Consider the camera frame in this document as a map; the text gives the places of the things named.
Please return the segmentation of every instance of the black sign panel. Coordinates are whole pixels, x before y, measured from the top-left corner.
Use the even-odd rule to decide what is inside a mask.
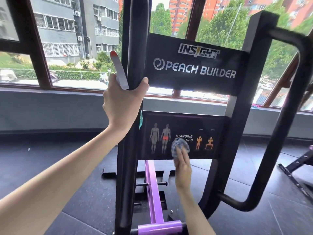
[[[237,95],[247,53],[150,33],[145,76],[152,87]]]
[[[138,159],[173,159],[171,145],[175,138],[188,143],[191,159],[214,158],[228,120],[226,116],[143,111]]]

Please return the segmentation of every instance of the gym machine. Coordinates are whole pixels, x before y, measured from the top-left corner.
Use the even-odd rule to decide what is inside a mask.
[[[305,188],[299,183],[292,173],[303,165],[313,166],[313,145],[309,147],[309,150],[303,154],[301,157],[297,158],[295,161],[290,163],[288,166],[284,167],[281,163],[278,167],[288,176],[288,178],[300,189],[304,196],[313,204],[312,195],[307,192]],[[306,185],[309,189],[313,190],[311,185]]]
[[[104,169],[102,176],[116,175],[115,234],[187,234],[171,208],[167,186],[172,171],[157,181],[154,160],[172,159],[171,143],[184,138],[190,159],[213,159],[199,206],[209,218],[222,201],[247,212],[256,208],[280,154],[283,142],[309,84],[313,66],[312,42],[306,36],[276,27],[278,15],[260,11],[250,17],[242,50],[149,33],[152,0],[124,0],[122,65],[129,90],[141,79],[151,87],[214,92],[229,95],[223,116],[143,111],[118,144],[117,169]],[[294,80],[270,138],[247,199],[237,201],[224,194],[233,161],[250,112],[252,100],[272,40],[299,50]],[[145,172],[137,172],[145,160]],[[139,175],[144,183],[136,185]],[[160,196],[165,194],[165,201]],[[147,193],[149,212],[134,213],[136,187]]]

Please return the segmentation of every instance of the black rubber floor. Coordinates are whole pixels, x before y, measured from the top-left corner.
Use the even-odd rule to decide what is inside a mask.
[[[47,142],[29,139],[24,143],[0,144],[0,198],[65,157],[85,142]],[[278,163],[288,165],[308,150],[313,142],[288,140]],[[243,138],[226,191],[245,200],[265,151],[266,139]],[[46,235],[112,234],[115,219],[115,181],[101,179],[103,167],[116,167],[117,148],[104,158],[74,194]],[[197,201],[209,172],[211,160],[192,160],[192,191]],[[156,170],[172,167],[172,161],[155,161]],[[313,170],[303,166],[294,173],[313,182]],[[178,214],[184,219],[182,208]],[[217,235],[283,234],[311,235],[313,205],[278,168],[275,168],[258,207],[240,212],[221,202],[209,219]]]

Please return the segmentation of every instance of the gray cloth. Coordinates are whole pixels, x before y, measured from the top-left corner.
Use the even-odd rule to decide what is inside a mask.
[[[172,157],[177,157],[176,146],[178,146],[180,149],[182,149],[182,146],[184,146],[187,152],[190,152],[189,145],[185,140],[182,138],[175,138],[171,147]]]

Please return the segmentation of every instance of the hedge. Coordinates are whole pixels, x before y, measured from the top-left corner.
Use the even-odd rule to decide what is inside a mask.
[[[37,76],[33,69],[13,69],[18,79],[36,80]],[[99,80],[100,72],[80,71],[56,71],[59,80]]]

